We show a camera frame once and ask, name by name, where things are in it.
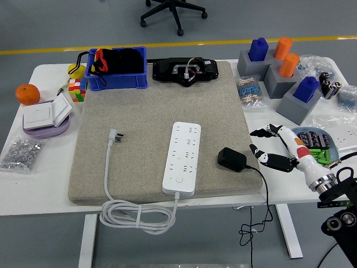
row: yellow floor line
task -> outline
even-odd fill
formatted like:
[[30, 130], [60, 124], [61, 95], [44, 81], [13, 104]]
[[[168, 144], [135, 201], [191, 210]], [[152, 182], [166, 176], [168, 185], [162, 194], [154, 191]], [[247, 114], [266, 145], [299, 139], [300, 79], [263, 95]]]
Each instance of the yellow floor line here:
[[[309, 41], [334, 41], [334, 40], [356, 40], [357, 35], [345, 36], [315, 36], [315, 37], [292, 37], [294, 42], [309, 42]], [[279, 38], [266, 39], [267, 42], [277, 42]], [[249, 44], [252, 39], [238, 40], [213, 40], [213, 41], [193, 41], [193, 42], [171, 42], [171, 43], [148, 43], [148, 44], [124, 44], [111, 45], [105, 47], [175, 47], [175, 46], [211, 46], [211, 45], [235, 45]], [[3, 50], [0, 55], [15, 55], [15, 54], [33, 54], [33, 53], [50, 53], [50, 52], [67, 52], [67, 51], [87, 51], [95, 46], [77, 46], [77, 47], [53, 47], [48, 49], [19, 49], [19, 50]]]

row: rubik's cube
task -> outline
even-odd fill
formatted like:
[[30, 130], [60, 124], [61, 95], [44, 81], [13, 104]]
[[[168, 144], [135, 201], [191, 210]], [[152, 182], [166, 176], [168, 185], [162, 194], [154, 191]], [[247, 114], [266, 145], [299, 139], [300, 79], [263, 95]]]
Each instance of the rubik's cube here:
[[87, 79], [70, 79], [68, 92], [73, 102], [83, 102], [87, 89]]

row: white table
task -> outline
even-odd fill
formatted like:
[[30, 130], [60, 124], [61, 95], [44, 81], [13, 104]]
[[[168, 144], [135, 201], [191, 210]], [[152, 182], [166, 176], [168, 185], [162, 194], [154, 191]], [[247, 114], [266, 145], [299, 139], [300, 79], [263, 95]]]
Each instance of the white table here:
[[[237, 71], [238, 60], [228, 60], [228, 62], [231, 64], [233, 75], [237, 81], [239, 77]], [[47, 101], [56, 97], [58, 89], [65, 84], [68, 79], [68, 66], [69, 64], [40, 65], [33, 71], [29, 83], [38, 87], [41, 92], [41, 101]], [[245, 118], [249, 130], [253, 131], [268, 123], [284, 125], [289, 128], [297, 127], [296, 124], [275, 112], [281, 100], [269, 99], [263, 83], [261, 83], [261, 88], [268, 108], [266, 108], [264, 112], [254, 110], [245, 111]], [[76, 103], [74, 105], [74, 110], [70, 115], [70, 127], [63, 134], [49, 139], [42, 153], [39, 155], [31, 175], [0, 172], [0, 216], [73, 212], [94, 213], [93, 215], [86, 216], [84, 225], [79, 266], [86, 267], [91, 263], [95, 224], [97, 222], [96, 213], [101, 211], [101, 207], [75, 205], [71, 203], [67, 197], [70, 170], [81, 120], [82, 105], [83, 103]], [[339, 112], [337, 112], [335, 108], [333, 102], [320, 99], [309, 117], [314, 114], [338, 114]], [[22, 133], [22, 115], [23, 106], [20, 105], [3, 149], [4, 152], [6, 151], [7, 144], [12, 140], [12, 136]], [[285, 154], [288, 156], [286, 148], [278, 138], [266, 139], [252, 137], [252, 141], [258, 148], [265, 152]], [[338, 168], [342, 166], [357, 168], [357, 164], [353, 159], [346, 160], [344, 164]], [[270, 203], [280, 204], [277, 206], [277, 210], [283, 231], [286, 235], [287, 243], [293, 243], [293, 245], [288, 245], [290, 255], [294, 257], [293, 252], [295, 251], [296, 253], [297, 251], [295, 257], [302, 257], [295, 230], [292, 232], [287, 230], [287, 228], [291, 230], [293, 225], [285, 204], [318, 202], [320, 201], [319, 195], [316, 192], [310, 191], [305, 184], [303, 173], [298, 170], [294, 170], [291, 173], [283, 173], [264, 166], [260, 166], [260, 170], [266, 177], [268, 183]], [[180, 200], [179, 207], [239, 207], [245, 205], [262, 205], [265, 202], [266, 190], [263, 186], [261, 191], [256, 194]], [[167, 207], [173, 206], [173, 202], [162, 202], [158, 204]]]

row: robotic hand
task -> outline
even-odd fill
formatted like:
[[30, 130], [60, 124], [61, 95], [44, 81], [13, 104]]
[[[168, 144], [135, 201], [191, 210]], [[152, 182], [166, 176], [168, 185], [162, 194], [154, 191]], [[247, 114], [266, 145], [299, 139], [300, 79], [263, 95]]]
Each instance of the robotic hand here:
[[337, 184], [334, 173], [329, 168], [321, 166], [316, 162], [312, 153], [310, 153], [308, 148], [291, 129], [285, 126], [269, 124], [265, 128], [253, 131], [250, 135], [257, 137], [280, 137], [292, 156], [288, 158], [282, 155], [266, 154], [254, 144], [251, 144], [250, 149], [262, 165], [285, 172], [290, 172], [296, 167], [304, 172], [306, 185], [313, 192], [317, 191], [319, 194]]

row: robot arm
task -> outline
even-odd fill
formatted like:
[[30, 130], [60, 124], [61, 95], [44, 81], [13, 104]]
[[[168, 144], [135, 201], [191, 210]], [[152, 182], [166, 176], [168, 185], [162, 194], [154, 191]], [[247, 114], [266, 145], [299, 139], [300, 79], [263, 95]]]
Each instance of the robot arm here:
[[[284, 166], [287, 166], [287, 161], [289, 161], [293, 167], [304, 172], [306, 185], [313, 192], [320, 194], [319, 198], [323, 203], [330, 202], [346, 194], [353, 206], [341, 210], [335, 213], [333, 217], [328, 218], [322, 224], [321, 230], [324, 234], [333, 236], [336, 239], [336, 242], [340, 245], [351, 264], [357, 267], [357, 178], [353, 177], [353, 169], [350, 167], [340, 169], [336, 176], [330, 169], [341, 163], [341, 161], [356, 156], [357, 152], [343, 156], [330, 166], [325, 167], [317, 163], [308, 148], [287, 127], [267, 125], [260, 130], [253, 131], [250, 135], [257, 137], [280, 137], [293, 157], [292, 159], [266, 154], [257, 149], [255, 145], [250, 145], [250, 149], [260, 163], [269, 168], [289, 172], [284, 170]], [[341, 181], [339, 174], [343, 170], [350, 170], [351, 174], [348, 178]]]
[[308, 148], [291, 129], [285, 126], [269, 124], [260, 130], [253, 131], [250, 135], [257, 137], [280, 137], [292, 156], [289, 159], [280, 155], [266, 154], [257, 149], [255, 145], [251, 145], [250, 149], [254, 156], [263, 165], [285, 172], [290, 172], [296, 167], [304, 172], [306, 185], [313, 192], [317, 191], [319, 194], [336, 185], [337, 180], [334, 173], [329, 168], [321, 166], [316, 162], [312, 153], [310, 153]]

